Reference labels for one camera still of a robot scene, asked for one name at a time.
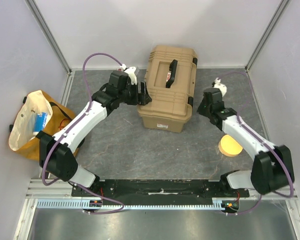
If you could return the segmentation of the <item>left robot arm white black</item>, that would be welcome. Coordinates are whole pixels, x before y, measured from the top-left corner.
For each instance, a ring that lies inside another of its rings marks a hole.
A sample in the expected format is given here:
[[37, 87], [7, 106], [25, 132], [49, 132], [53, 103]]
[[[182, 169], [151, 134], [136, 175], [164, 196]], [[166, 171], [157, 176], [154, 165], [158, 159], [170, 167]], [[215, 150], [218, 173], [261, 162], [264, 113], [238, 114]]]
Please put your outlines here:
[[39, 165], [64, 182], [81, 185], [88, 196], [100, 191], [99, 177], [79, 166], [74, 153], [88, 133], [120, 104], [145, 106], [152, 101], [144, 81], [137, 81], [137, 68], [114, 70], [108, 83], [95, 92], [91, 101], [70, 123], [54, 135], [40, 131]]

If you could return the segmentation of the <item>tan plastic toolbox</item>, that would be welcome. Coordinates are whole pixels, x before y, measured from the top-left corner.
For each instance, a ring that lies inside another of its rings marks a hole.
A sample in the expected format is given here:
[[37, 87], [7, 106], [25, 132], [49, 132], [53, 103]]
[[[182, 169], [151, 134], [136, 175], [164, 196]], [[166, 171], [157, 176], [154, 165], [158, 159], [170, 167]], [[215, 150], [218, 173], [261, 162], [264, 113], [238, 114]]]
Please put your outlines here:
[[144, 80], [152, 101], [137, 111], [145, 128], [180, 133], [193, 113], [198, 56], [194, 49], [157, 45]]

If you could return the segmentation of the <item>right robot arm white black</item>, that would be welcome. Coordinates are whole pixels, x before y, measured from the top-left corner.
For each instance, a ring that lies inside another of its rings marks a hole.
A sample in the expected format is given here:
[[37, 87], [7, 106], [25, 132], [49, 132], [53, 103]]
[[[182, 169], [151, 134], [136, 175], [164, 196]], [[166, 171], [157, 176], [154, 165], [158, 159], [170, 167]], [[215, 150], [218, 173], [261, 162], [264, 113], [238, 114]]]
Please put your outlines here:
[[261, 137], [234, 109], [226, 108], [218, 88], [204, 90], [197, 112], [238, 142], [253, 161], [251, 170], [236, 170], [221, 176], [219, 191], [223, 196], [230, 197], [237, 189], [254, 189], [260, 195], [278, 194], [281, 188], [288, 186], [289, 193], [285, 197], [293, 197], [295, 176], [287, 146], [277, 146]]

